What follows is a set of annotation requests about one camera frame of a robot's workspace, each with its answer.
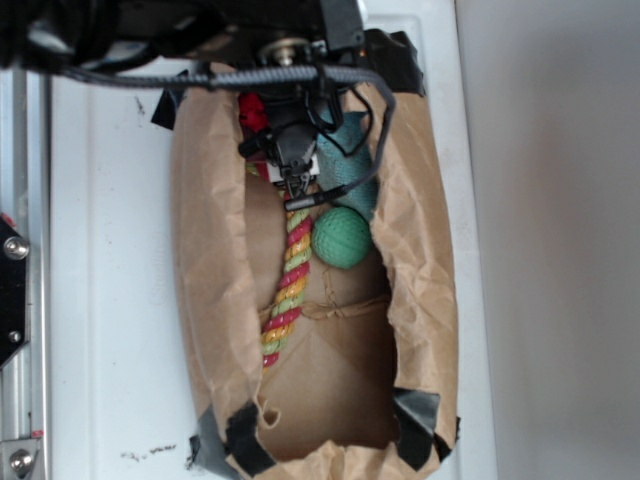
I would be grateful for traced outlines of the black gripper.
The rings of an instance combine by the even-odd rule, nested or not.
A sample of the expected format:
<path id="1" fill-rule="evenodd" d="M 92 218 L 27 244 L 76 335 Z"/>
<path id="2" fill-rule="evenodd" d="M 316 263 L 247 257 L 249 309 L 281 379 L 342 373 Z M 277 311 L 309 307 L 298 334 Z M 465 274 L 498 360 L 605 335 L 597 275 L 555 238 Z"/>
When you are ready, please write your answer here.
<path id="1" fill-rule="evenodd" d="M 256 94 L 262 99 L 269 126 L 253 132 L 244 128 L 239 121 L 243 139 L 238 151 L 264 179 L 285 181 L 290 199 L 305 196 L 311 181 L 311 157 L 317 134 L 302 100 Z"/>

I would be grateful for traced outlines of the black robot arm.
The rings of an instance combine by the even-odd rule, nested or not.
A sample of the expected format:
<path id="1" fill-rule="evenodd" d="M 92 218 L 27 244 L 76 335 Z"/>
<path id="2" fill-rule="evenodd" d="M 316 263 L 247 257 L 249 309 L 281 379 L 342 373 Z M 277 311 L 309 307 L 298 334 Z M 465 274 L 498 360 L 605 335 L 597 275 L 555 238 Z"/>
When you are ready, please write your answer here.
<path id="1" fill-rule="evenodd" d="M 309 194 L 320 139 L 342 126 L 342 93 L 365 79 L 354 1 L 5 1 L 1 65 L 126 88 L 235 91 L 240 154 L 280 174 L 300 209 L 368 180 Z"/>

